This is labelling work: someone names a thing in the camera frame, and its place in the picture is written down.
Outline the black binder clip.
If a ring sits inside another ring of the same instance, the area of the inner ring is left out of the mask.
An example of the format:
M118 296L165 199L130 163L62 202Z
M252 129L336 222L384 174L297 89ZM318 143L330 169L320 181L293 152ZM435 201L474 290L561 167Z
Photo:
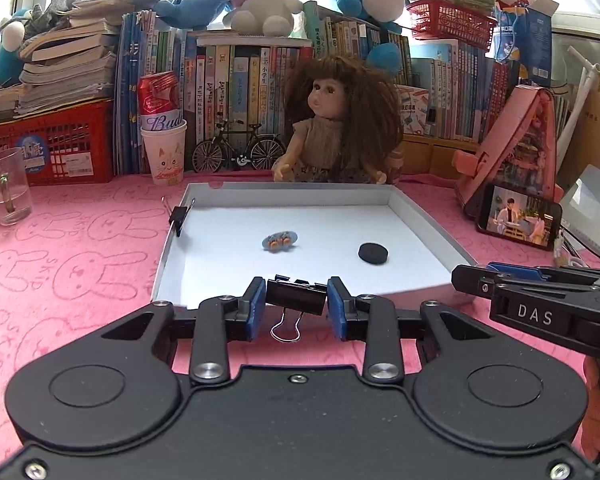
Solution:
M300 323L306 315L322 316L326 304L327 286L308 281L291 281L288 276L276 274L268 280L266 303L280 307L282 313L279 321L270 329L270 336L281 344L295 344L301 339ZM276 330L285 323L286 313L293 310L298 313L294 321L294 338L284 338Z
M187 215L196 203L196 198L192 198L185 205L171 207L168 198L162 196L161 203L169 216L170 228L174 231L176 237L180 237Z

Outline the black round sponge puck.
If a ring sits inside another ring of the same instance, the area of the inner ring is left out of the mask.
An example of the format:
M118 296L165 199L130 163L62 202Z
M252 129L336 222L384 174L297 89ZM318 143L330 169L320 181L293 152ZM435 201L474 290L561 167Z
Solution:
M388 260L388 249L381 244L367 242L358 248L358 258L366 263L379 266Z

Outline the blue oval badge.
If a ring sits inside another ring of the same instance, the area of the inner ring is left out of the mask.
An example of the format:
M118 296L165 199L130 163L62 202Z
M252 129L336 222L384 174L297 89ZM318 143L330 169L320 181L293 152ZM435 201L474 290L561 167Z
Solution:
M262 247L268 252L281 252L287 250L298 240L298 235L294 231L280 231L268 235L262 240Z

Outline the white cardboard box tray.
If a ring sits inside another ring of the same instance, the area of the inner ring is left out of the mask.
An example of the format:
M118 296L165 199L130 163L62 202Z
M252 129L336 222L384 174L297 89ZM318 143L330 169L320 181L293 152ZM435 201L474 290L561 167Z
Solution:
M256 276L324 284L339 276L349 292L391 299L399 308L425 300L467 304L451 273L474 258L420 208L390 185L316 183L207 183L187 185L192 198L181 236L170 231L151 297L195 309L202 300L239 296ZM262 240L294 231L287 250L268 252ZM367 242L388 249L374 266L358 258Z

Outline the black binder clip on tray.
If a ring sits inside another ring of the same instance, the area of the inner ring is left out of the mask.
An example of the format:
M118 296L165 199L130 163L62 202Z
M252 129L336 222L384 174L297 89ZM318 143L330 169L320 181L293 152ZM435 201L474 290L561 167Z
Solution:
M174 231L176 237L180 237L187 215L196 203L196 198L192 198L185 205L171 207L168 198L162 196L161 203L169 216L170 228Z

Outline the black smartphone playing video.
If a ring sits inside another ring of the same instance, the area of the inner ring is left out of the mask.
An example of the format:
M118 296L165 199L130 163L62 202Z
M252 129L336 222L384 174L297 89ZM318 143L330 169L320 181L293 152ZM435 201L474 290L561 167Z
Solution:
M489 183L476 219L479 232L512 242L551 250L562 222L562 206Z

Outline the black miniature bicycle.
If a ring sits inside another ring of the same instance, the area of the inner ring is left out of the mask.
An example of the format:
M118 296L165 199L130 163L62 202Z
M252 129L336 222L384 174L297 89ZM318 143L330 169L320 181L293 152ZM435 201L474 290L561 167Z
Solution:
M216 124L216 133L211 139L199 142L192 154L193 170L197 174L215 174L221 169L271 170L285 154L286 148L278 136L261 134L261 124L246 124L238 119L224 120ZM247 145L235 148L230 136L244 134Z

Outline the pink bunny tablecloth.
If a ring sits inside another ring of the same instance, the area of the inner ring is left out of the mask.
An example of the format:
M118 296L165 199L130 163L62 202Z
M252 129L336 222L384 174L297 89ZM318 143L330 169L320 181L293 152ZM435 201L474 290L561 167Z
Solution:
M16 370L150 301L168 214L160 202L180 201L186 181L157 188L148 177L108 184L32 188L33 212L15 226L0 226L0 463L20 448L4 408L4 390ZM428 211L480 263L550 264L550 254L476 232L460 212L451 181L402 177L398 188ZM362 363L359 342L338 341L324 318L301 323L298 344L268 336L268 324L252 344L230 344L235 375L242 364ZM526 344L584 372L593 395L582 448L600 452L600 389L591 358L504 328Z

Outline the brown haired doll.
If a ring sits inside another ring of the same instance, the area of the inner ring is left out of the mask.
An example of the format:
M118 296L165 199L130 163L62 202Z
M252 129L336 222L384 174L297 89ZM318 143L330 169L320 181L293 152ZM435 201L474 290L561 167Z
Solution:
M286 151L276 182L388 184L403 141L396 86L379 70L334 55L301 61L285 93Z

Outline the colourful stationery box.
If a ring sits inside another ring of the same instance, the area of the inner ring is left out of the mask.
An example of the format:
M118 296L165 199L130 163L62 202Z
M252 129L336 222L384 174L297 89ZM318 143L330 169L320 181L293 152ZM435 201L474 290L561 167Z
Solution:
M424 136L427 133L429 92L426 89L396 85L400 99L400 116L403 132Z

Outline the red beer can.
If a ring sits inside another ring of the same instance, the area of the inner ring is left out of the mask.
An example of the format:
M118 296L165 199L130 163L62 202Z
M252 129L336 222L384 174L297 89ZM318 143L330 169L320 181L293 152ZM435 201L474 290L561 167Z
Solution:
M140 77L138 85L140 128L145 131L171 130L183 122L180 85L173 72Z

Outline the red plastic crate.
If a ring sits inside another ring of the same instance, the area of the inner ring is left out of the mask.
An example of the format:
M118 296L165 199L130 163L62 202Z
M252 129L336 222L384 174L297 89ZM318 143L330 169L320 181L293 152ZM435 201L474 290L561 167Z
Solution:
M22 148L32 185L107 183L112 166L110 100L0 122L0 151Z

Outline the red plastic basket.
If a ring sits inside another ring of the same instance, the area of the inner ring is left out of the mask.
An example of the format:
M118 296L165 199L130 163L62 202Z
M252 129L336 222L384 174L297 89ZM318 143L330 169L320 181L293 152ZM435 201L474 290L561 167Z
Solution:
M405 8L418 40L455 39L489 50L496 19L446 0L416 0Z

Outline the blue whale plush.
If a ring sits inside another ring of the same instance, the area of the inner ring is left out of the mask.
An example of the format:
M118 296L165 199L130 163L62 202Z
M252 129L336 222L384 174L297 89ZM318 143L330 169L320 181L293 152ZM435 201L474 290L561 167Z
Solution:
M155 14L178 29L201 30L211 24L230 5L230 0L159 0Z

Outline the blue penguin plush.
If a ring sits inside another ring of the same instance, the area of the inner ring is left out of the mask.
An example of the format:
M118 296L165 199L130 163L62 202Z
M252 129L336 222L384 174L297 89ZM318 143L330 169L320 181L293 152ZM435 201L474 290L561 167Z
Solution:
M26 40L26 26L32 11L20 9L10 18L4 18L0 26L0 87L5 88L19 84L19 76L23 68L19 50Z

